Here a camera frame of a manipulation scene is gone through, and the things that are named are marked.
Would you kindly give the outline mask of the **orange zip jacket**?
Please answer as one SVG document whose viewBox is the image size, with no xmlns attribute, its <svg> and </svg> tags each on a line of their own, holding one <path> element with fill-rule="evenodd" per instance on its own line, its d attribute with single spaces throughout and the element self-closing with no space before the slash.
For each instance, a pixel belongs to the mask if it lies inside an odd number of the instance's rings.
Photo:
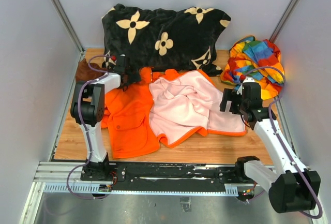
<svg viewBox="0 0 331 224">
<path fill-rule="evenodd" d="M 142 68 L 141 81 L 105 95 L 101 125 L 107 128 L 112 157 L 131 158 L 176 147 L 190 136 L 209 133 L 243 136 L 238 115 L 220 111 L 223 93 L 201 70 L 152 72 Z"/>
</svg>

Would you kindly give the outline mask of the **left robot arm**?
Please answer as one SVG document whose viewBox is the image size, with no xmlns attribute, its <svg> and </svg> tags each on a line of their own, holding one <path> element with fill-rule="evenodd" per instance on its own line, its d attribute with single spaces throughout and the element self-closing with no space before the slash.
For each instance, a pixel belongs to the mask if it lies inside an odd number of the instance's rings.
<svg viewBox="0 0 331 224">
<path fill-rule="evenodd" d="M 80 126 L 87 148 L 86 162 L 81 172 L 82 181 L 110 179 L 112 171 L 101 134 L 105 95 L 113 89 L 126 89 L 139 81 L 138 70 L 131 66 L 117 65 L 111 72 L 96 79 L 76 83 L 70 114 Z"/>
</svg>

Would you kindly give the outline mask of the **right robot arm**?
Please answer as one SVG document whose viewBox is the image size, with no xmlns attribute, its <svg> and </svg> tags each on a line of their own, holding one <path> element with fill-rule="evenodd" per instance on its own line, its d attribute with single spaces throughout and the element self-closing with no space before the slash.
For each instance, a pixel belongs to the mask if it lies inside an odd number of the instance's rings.
<svg viewBox="0 0 331 224">
<path fill-rule="evenodd" d="M 321 178 L 290 148 L 272 108 L 263 106 L 260 85 L 251 81 L 242 83 L 238 89 L 224 89 L 220 111 L 239 115 L 262 140 L 274 163 L 272 171 L 256 156 L 240 157 L 235 163 L 235 178 L 241 183 L 253 180 L 260 185 L 277 213 L 301 212 L 311 217 L 308 211 L 317 208 L 319 212 L 314 218 L 320 218 Z"/>
</svg>

